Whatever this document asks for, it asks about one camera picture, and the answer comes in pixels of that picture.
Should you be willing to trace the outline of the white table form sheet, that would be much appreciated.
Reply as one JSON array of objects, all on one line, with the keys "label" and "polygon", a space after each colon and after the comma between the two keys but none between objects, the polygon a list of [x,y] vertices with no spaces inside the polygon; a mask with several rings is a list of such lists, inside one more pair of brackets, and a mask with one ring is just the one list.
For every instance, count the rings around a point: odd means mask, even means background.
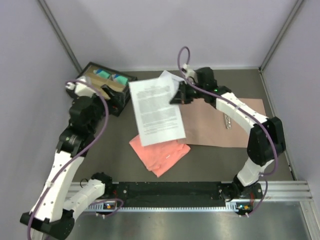
[{"label": "white table form sheet", "polygon": [[170,76],[173,80],[181,82],[184,81],[184,79],[178,75],[175,75],[167,70],[164,70],[161,74],[160,77],[166,77],[166,76]]}]

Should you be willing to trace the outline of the right aluminium frame post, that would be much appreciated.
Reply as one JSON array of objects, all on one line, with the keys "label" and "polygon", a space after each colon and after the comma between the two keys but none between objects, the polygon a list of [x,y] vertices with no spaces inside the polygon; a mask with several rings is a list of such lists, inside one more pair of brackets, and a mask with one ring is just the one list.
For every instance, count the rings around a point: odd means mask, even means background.
[{"label": "right aluminium frame post", "polygon": [[303,8],[305,4],[305,0],[296,0],[292,9],[290,10],[285,22],[283,23],[282,27],[280,28],[276,38],[274,39],[270,49],[268,50],[265,58],[263,59],[259,69],[259,73],[262,74],[268,67],[270,61],[272,60],[274,54],[276,53],[278,47],[280,46],[282,40],[284,39],[286,33],[288,32],[289,28],[293,24],[295,18]]}]

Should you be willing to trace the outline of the black compartment box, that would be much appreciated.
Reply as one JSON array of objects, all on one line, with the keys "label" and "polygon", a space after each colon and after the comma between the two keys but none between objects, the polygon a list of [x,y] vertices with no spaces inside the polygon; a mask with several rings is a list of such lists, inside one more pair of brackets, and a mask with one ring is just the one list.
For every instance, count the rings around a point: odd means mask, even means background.
[{"label": "black compartment box", "polygon": [[[97,75],[94,74],[94,70],[96,69],[102,69],[106,72],[108,72],[109,74],[111,74],[109,79],[105,79],[102,77],[99,77]],[[121,85],[117,82],[114,82],[112,79],[112,75],[113,74],[120,74],[123,75],[125,77],[128,77],[128,83],[127,85]],[[119,94],[119,105],[113,105],[113,104],[108,104],[108,110],[109,113],[113,116],[118,117],[122,111],[124,110],[125,106],[127,105],[127,103],[129,102],[129,100],[131,99],[131,95],[130,95],[130,90],[129,90],[129,82],[133,82],[133,81],[137,81],[137,77],[136,76],[131,76],[128,75],[126,73],[120,72],[118,70],[114,70],[102,65],[99,65],[97,63],[94,62],[89,62],[86,67],[82,70],[82,72],[80,72],[80,74],[77,76],[78,78],[85,76],[85,77],[89,77],[91,79],[91,84],[101,93],[101,95],[104,97],[104,92],[102,91],[101,87],[103,85],[107,85],[109,86],[111,89],[113,89],[114,91],[118,92]]]}]

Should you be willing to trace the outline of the left teal roll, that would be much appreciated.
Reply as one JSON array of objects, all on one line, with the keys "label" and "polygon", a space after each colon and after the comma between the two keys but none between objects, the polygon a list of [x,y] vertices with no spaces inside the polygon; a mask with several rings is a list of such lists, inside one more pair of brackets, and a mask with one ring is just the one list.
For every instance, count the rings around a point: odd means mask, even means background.
[{"label": "left teal roll", "polygon": [[103,69],[95,69],[93,71],[93,73],[96,75],[96,76],[99,76],[101,78],[104,78],[104,79],[109,79],[111,74],[106,72],[105,70]]}]

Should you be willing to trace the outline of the aluminium frame post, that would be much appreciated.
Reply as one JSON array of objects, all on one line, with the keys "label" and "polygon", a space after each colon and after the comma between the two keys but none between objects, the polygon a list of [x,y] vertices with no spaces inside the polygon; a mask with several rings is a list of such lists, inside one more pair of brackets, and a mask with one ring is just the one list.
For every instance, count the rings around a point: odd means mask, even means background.
[{"label": "aluminium frame post", "polygon": [[289,28],[293,24],[295,18],[303,8],[305,4],[305,0],[296,0],[292,9],[290,10],[285,22],[283,23],[282,27],[280,28],[276,38],[274,39],[270,49],[268,50],[265,58],[263,59],[259,69],[259,73],[262,74],[268,67],[270,61],[272,60],[274,54],[276,53],[278,47],[280,46],[282,40],[284,39],[286,33],[288,32]]},{"label": "aluminium frame post", "polygon": [[65,37],[62,29],[60,28],[56,18],[54,17],[49,5],[45,0],[36,0],[37,4],[39,5],[40,9],[42,10],[44,16],[48,20],[53,32],[55,33],[58,41],[60,42],[62,48],[64,49],[65,53],[67,54],[69,60],[71,61],[72,65],[76,69],[78,73],[80,73],[83,69],[77,60],[67,38]]}]

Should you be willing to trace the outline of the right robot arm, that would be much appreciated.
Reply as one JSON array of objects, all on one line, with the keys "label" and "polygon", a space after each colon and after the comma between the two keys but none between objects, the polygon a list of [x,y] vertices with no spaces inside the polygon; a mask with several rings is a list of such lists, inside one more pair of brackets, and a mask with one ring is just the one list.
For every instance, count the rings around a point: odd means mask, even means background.
[{"label": "right robot arm", "polygon": [[282,121],[278,117],[264,116],[242,102],[231,89],[218,85],[210,67],[192,70],[187,64],[179,69],[183,80],[170,100],[171,105],[191,104],[203,99],[216,110],[230,117],[248,134],[247,155],[242,169],[235,175],[223,197],[230,201],[245,198],[252,191],[265,169],[278,163],[278,157],[286,150]]}]

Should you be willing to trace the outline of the left aluminium frame post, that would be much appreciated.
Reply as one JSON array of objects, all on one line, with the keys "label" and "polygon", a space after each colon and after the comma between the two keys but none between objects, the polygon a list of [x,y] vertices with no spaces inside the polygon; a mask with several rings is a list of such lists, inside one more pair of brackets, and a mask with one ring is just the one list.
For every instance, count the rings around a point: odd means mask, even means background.
[{"label": "left aluminium frame post", "polygon": [[36,0],[37,4],[39,5],[40,9],[42,10],[44,16],[48,20],[53,32],[55,33],[58,41],[60,42],[62,48],[64,49],[65,53],[67,54],[69,60],[71,61],[72,65],[76,69],[78,73],[80,73],[83,69],[77,60],[67,38],[65,37],[62,29],[60,28],[56,18],[54,17],[49,5],[45,0]]}]

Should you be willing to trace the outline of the right teal roll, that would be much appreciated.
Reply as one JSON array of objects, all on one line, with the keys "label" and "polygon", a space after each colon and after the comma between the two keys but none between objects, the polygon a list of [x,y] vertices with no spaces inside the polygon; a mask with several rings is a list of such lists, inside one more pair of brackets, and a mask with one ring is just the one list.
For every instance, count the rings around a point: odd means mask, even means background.
[{"label": "right teal roll", "polygon": [[121,74],[113,74],[112,80],[118,84],[123,85],[123,86],[126,86],[129,82],[129,78],[126,76],[123,76]]}]

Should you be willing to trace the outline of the teal roll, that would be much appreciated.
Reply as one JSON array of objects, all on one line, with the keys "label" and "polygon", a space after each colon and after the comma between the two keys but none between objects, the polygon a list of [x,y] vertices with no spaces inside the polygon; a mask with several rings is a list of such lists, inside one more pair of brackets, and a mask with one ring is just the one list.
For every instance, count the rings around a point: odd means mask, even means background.
[{"label": "teal roll", "polygon": [[109,79],[111,74],[106,72],[105,70],[103,69],[95,69],[93,71],[93,73],[96,75],[96,76],[99,76],[101,78],[104,78],[104,79]]},{"label": "teal roll", "polygon": [[129,78],[126,76],[123,76],[121,74],[113,74],[112,80],[118,84],[123,85],[123,86],[126,86],[129,82]]}]

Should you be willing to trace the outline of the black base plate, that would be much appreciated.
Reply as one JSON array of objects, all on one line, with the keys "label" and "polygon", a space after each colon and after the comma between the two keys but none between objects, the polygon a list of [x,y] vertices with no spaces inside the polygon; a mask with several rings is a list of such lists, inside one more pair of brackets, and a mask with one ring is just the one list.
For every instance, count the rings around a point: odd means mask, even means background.
[{"label": "black base plate", "polygon": [[220,181],[109,183],[106,194],[123,200],[124,207],[221,207],[226,201],[263,196],[259,183],[240,192]]}]

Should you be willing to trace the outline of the white text document sheet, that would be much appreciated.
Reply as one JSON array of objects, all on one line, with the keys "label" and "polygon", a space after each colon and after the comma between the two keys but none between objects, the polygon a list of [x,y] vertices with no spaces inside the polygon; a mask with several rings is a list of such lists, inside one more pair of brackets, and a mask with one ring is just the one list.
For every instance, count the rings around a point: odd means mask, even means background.
[{"label": "white text document sheet", "polygon": [[164,76],[128,84],[143,147],[186,137],[180,107],[169,103],[178,90],[178,83]]}]

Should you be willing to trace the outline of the beige paper folder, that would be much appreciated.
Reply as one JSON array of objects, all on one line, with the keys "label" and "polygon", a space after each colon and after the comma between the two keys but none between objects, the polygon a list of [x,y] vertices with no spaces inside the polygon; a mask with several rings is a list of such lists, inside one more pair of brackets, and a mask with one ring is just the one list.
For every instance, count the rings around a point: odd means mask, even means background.
[{"label": "beige paper folder", "polygon": [[246,148],[249,134],[237,122],[231,121],[227,129],[224,114],[203,99],[181,105],[180,112],[186,138],[180,144],[214,146],[222,148]]}]

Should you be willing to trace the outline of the pink folded cloth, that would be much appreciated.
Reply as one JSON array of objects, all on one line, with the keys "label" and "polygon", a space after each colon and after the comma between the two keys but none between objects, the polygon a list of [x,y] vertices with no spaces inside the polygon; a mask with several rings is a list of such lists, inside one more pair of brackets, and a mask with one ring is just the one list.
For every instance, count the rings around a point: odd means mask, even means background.
[{"label": "pink folded cloth", "polygon": [[177,140],[142,146],[139,135],[134,137],[129,142],[129,145],[146,169],[153,172],[158,178],[172,168],[191,150],[187,144],[178,143]]}]

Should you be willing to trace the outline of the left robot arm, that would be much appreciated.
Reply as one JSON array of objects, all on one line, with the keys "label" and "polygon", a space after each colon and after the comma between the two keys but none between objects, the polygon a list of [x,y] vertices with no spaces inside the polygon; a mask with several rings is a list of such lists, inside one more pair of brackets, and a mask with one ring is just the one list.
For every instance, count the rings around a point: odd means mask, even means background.
[{"label": "left robot arm", "polygon": [[[53,164],[40,197],[32,209],[20,217],[20,223],[27,226],[29,240],[42,240],[44,236],[65,240],[78,217],[89,206],[100,204],[99,198],[109,198],[114,191],[112,178],[98,172],[84,188],[66,199],[76,171],[107,127],[109,109],[89,77],[67,81],[65,88],[74,94],[68,126],[59,136]],[[97,133],[101,120],[104,124]]]}]

